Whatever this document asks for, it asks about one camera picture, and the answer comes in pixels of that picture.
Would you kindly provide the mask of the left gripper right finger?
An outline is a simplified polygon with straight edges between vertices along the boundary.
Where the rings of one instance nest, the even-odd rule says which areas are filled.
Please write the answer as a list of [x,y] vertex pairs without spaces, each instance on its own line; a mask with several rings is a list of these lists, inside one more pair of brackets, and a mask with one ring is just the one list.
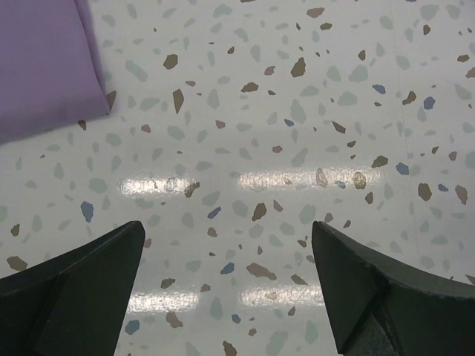
[[419,270],[312,224],[312,250],[340,355],[473,355],[474,286]]

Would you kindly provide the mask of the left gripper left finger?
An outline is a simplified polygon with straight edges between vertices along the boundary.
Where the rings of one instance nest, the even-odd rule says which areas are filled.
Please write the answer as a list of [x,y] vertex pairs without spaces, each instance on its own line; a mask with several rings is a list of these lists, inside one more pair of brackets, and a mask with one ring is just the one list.
[[130,221],[1,279],[2,355],[113,355],[143,252]]

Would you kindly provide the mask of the lavender t shirt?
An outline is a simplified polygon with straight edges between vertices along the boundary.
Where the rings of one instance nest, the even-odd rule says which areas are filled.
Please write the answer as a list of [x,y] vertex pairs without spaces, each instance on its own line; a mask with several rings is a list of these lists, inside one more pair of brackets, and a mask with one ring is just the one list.
[[1,2],[1,142],[111,112],[87,1]]

